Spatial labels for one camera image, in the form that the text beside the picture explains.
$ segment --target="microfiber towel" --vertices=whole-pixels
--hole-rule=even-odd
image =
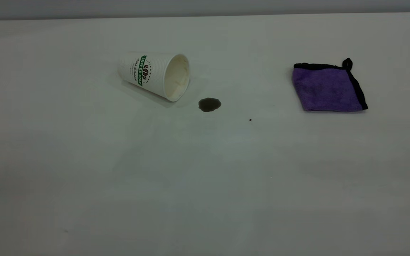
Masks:
[[[326,64],[294,65],[292,81],[306,111],[355,112],[368,109],[360,84],[353,77],[352,60],[343,67]]]

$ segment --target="dark liquid puddle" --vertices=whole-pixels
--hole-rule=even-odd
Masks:
[[[221,102],[214,98],[205,98],[199,101],[199,108],[203,112],[211,112],[221,107]]]

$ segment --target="white tabletop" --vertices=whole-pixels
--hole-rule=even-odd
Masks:
[[[369,109],[304,112],[293,65],[347,57]],[[410,13],[0,21],[5,255],[410,255]]]

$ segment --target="paper cup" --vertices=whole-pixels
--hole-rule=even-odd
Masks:
[[[118,74],[129,83],[177,101],[189,84],[189,61],[182,54],[128,52],[118,64]]]

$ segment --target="cup opening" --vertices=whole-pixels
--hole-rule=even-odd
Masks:
[[[189,61],[186,56],[178,54],[172,58],[164,77],[165,95],[170,101],[177,101],[189,84]]]

